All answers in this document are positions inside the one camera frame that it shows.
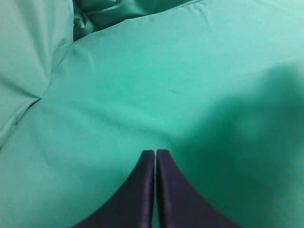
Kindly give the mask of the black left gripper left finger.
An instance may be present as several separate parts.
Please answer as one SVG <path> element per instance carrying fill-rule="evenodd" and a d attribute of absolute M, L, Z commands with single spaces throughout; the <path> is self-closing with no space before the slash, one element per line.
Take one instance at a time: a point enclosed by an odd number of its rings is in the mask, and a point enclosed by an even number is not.
<path fill-rule="evenodd" d="M 154 204 L 154 151 L 141 156 L 118 191 L 76 228 L 150 228 Z"/>

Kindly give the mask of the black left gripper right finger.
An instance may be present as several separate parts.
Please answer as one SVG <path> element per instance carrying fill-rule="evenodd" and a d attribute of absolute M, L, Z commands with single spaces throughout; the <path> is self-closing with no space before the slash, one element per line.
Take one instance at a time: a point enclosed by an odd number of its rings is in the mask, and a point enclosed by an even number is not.
<path fill-rule="evenodd" d="M 238 228 L 191 186 L 168 150 L 156 154 L 156 199 L 161 228 Z"/>

